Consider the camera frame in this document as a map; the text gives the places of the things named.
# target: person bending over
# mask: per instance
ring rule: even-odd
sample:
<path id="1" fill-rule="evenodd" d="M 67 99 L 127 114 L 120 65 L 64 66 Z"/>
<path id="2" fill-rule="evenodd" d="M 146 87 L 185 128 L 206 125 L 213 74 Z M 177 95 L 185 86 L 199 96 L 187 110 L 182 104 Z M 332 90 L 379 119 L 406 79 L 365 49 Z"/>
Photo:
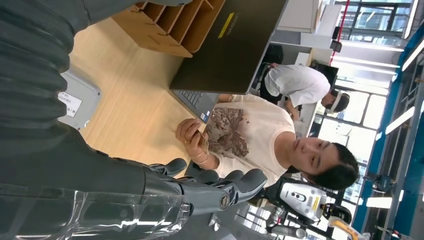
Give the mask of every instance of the person bending over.
<path id="1" fill-rule="evenodd" d="M 312 183 L 341 190 L 358 178 L 358 163 L 343 145 L 314 137 L 296 139 L 293 121 L 286 110 L 254 95 L 219 96 L 204 133 L 198 119 L 185 119 L 175 137 L 191 159 L 221 178 L 234 170 L 244 173 L 261 169 L 266 187 L 274 184 L 289 167 Z M 199 146 L 201 134 L 207 151 Z"/>
<path id="2" fill-rule="evenodd" d="M 300 65 L 272 63 L 268 67 L 260 85 L 260 97 L 286 109 L 293 120 L 299 120 L 296 108 L 303 104 L 321 101 L 332 113 L 348 107 L 350 96 L 330 90 L 330 83 L 321 72 Z"/>

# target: laptop keyboard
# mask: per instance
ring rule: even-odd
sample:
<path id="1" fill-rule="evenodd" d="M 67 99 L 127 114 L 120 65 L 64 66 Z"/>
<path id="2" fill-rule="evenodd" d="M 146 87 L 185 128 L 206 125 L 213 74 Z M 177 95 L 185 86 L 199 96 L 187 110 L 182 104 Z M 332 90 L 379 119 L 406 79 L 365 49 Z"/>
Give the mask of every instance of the laptop keyboard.
<path id="1" fill-rule="evenodd" d="M 203 93 L 198 91 L 182 91 L 182 95 L 197 109 L 202 100 Z"/>

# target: white shirt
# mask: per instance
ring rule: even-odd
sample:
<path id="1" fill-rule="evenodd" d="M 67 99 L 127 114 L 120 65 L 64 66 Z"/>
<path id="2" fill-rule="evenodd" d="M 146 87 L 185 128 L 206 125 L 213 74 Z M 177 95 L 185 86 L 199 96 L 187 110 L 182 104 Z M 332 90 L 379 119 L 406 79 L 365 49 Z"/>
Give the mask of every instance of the white shirt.
<path id="1" fill-rule="evenodd" d="M 326 76 L 308 66 L 278 65 L 268 72 L 264 82 L 272 96 L 290 97 L 293 107 L 317 103 L 330 91 Z"/>
<path id="2" fill-rule="evenodd" d="M 220 178 L 234 170 L 260 169 L 274 184 L 287 169 L 276 158 L 274 144 L 283 132 L 295 132 L 293 121 L 282 108 L 254 95 L 236 95 L 218 103 L 206 125 L 209 152 L 219 160 Z"/>

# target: white cabinet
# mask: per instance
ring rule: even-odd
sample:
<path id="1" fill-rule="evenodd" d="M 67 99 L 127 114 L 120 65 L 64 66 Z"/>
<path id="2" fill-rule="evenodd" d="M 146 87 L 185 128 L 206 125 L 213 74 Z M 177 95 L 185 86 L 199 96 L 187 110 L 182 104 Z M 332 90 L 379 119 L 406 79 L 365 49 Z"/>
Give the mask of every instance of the white cabinet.
<path id="1" fill-rule="evenodd" d="M 287 0 L 277 30 L 314 33 L 321 13 L 321 0 Z"/>

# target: ceiling light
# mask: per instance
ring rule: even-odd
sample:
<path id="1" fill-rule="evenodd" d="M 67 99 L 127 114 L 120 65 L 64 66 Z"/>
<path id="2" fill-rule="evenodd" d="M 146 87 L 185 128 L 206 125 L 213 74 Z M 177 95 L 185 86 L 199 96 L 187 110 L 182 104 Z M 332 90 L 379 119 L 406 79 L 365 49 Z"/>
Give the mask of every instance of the ceiling light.
<path id="1" fill-rule="evenodd" d="M 404 50 L 397 47 L 384 46 L 384 45 L 376 45 L 371 43 L 361 43 L 354 41 L 341 41 L 343 46 L 351 46 L 363 49 L 374 49 L 374 50 L 385 50 L 385 51 L 394 51 L 394 52 L 403 52 Z"/>
<path id="2" fill-rule="evenodd" d="M 380 140 L 380 139 L 382 138 L 382 135 L 383 135 L 383 133 L 382 133 L 382 132 L 377 133 L 377 134 L 375 135 L 375 140 L 376 140 L 376 141 Z"/>
<path id="3" fill-rule="evenodd" d="M 369 67 L 369 66 L 356 65 L 356 64 L 351 64 L 351 63 L 346 63 L 346 62 L 341 62 L 341 61 L 333 61 L 331 66 L 337 67 L 339 69 L 341 69 L 341 68 L 343 68 L 343 66 L 345 66 L 346 68 L 365 70 L 365 71 L 370 71 L 370 72 L 375 72 L 375 73 L 390 74 L 390 75 L 396 74 L 394 71 L 388 71 L 388 70 Z"/>
<path id="4" fill-rule="evenodd" d="M 402 199 L 404 199 L 404 191 L 403 190 L 400 190 L 399 202 L 402 202 Z"/>
<path id="5" fill-rule="evenodd" d="M 410 119 L 414 115 L 415 107 L 411 107 L 408 109 L 408 111 L 404 112 L 400 117 L 398 117 L 396 120 L 391 122 L 386 128 L 385 128 L 385 134 L 391 133 L 393 130 L 395 130 L 397 127 L 399 127 L 401 124 L 403 124 L 406 120 Z"/>
<path id="6" fill-rule="evenodd" d="M 391 197 L 369 197 L 366 200 L 368 208 L 389 209 L 392 206 Z"/>
<path id="7" fill-rule="evenodd" d="M 412 52 L 412 54 L 409 56 L 409 58 L 405 61 L 405 63 L 403 64 L 403 67 L 402 67 L 402 72 L 405 71 L 405 69 L 408 68 L 408 66 L 418 56 L 418 54 L 421 53 L 423 48 L 424 48 L 424 40 L 421 41 L 421 43 L 418 45 L 418 47 L 415 48 L 415 50 Z"/>
<path id="8" fill-rule="evenodd" d="M 377 61 L 361 60 L 361 59 L 356 59 L 351 57 L 333 56 L 332 58 L 334 60 L 340 60 L 340 61 L 351 62 L 351 63 L 368 64 L 368 65 L 375 65 L 375 66 L 388 67 L 388 68 L 400 68 L 399 65 L 382 63 Z"/>
<path id="9" fill-rule="evenodd" d="M 418 0 L 414 0 L 412 3 L 412 8 L 410 10 L 409 20 L 406 24 L 405 29 L 405 39 L 407 39 L 411 34 L 412 23 L 414 22 L 415 12 L 417 11 Z"/>
<path id="10" fill-rule="evenodd" d="M 376 11 L 371 12 L 369 17 L 366 19 L 365 23 L 368 23 L 368 21 L 374 16 L 374 14 L 376 14 Z"/>
<path id="11" fill-rule="evenodd" d="M 396 79 L 398 79 L 398 74 L 395 73 L 392 77 L 391 77 L 391 81 L 394 82 Z"/>

